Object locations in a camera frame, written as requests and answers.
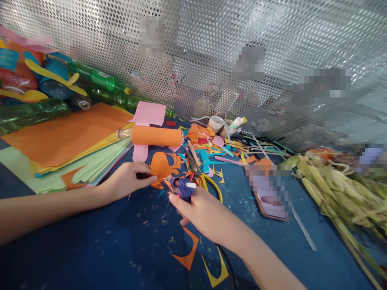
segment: table surface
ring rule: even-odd
[[[170,152],[150,146],[147,164],[157,151]],[[109,175],[123,162],[131,162],[132,154],[130,150]],[[224,205],[251,227],[308,289],[373,289],[299,181],[281,177],[317,252],[311,250],[292,216],[289,222],[281,222],[260,213],[242,167],[215,165],[217,171],[220,168],[225,183],[218,183],[220,178],[215,175],[213,180],[222,191]],[[215,194],[212,185],[210,192]],[[0,164],[0,199],[32,194]],[[212,275],[218,277],[221,267],[215,244],[189,225],[200,242],[191,271],[186,270],[171,253],[187,255],[192,239],[179,225],[181,216],[167,194],[159,194],[160,190],[148,187],[133,193],[129,200],[81,213],[0,247],[0,289],[211,289],[201,255]],[[242,260],[228,250],[226,253],[237,289],[258,289]],[[216,289],[233,289],[231,276]]]

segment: paper cup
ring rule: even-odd
[[[234,121],[232,120],[225,120],[225,123],[228,125],[229,127],[229,134],[230,134],[230,137],[237,131],[237,129],[234,129],[234,128],[231,128],[231,124],[233,123]],[[223,125],[223,127],[220,129],[219,131],[219,136],[222,136],[223,138],[227,138],[227,130],[226,130],[226,127]]]

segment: metal mesh wall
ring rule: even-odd
[[[165,19],[162,58],[140,56],[144,15]],[[132,83],[182,117],[246,116],[246,132],[285,137],[294,150],[385,142],[383,0],[2,0],[0,23],[27,37],[52,37],[62,53]],[[264,47],[263,80],[233,80],[238,46]],[[298,69],[332,67],[352,70],[354,103],[299,105]]]

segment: right hand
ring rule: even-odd
[[[236,215],[202,187],[196,187],[191,195],[191,204],[175,194],[170,194],[169,200],[184,216],[180,221],[182,226],[191,221],[204,236],[231,251],[236,231],[246,227]]]

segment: yellow paper strip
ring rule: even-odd
[[[215,288],[216,286],[218,286],[221,282],[223,282],[229,276],[229,272],[227,271],[227,267],[226,267],[225,261],[223,260],[221,251],[219,250],[218,246],[216,246],[216,247],[218,248],[219,256],[221,258],[221,275],[218,278],[215,278],[214,276],[211,275],[210,270],[208,270],[206,261],[204,260],[204,257],[202,255],[204,266],[206,267],[207,275],[208,275],[208,278],[210,279],[210,283],[211,283],[212,288]]]

